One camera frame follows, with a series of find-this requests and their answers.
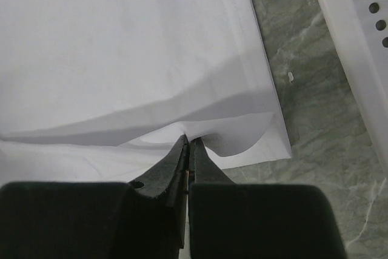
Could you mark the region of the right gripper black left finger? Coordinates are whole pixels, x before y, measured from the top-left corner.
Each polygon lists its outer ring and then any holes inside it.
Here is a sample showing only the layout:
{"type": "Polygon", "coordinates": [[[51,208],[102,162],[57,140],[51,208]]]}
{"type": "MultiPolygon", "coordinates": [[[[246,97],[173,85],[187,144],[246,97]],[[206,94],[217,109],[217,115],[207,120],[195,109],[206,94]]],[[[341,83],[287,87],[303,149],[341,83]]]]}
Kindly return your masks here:
{"type": "Polygon", "coordinates": [[[2,258],[178,258],[187,138],[128,183],[13,182],[1,188],[2,258]]]}

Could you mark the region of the white t shirt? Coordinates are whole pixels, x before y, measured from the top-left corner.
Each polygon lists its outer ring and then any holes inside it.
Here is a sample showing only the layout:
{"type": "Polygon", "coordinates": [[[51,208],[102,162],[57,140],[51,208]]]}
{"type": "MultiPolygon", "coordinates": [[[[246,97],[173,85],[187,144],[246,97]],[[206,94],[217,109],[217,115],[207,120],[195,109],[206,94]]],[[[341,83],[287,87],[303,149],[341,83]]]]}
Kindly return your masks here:
{"type": "Polygon", "coordinates": [[[251,0],[1,0],[1,183],[130,181],[185,135],[290,158],[251,0]]]}

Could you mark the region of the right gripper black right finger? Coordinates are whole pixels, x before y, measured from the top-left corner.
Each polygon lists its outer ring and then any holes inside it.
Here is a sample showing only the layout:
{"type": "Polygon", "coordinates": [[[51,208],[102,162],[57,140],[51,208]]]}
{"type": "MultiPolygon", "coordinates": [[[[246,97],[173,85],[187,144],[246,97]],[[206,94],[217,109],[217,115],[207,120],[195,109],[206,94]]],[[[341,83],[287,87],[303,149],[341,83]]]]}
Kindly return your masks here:
{"type": "Polygon", "coordinates": [[[332,207],[316,186],[237,184],[190,143],[192,258],[346,258],[332,207]]]}

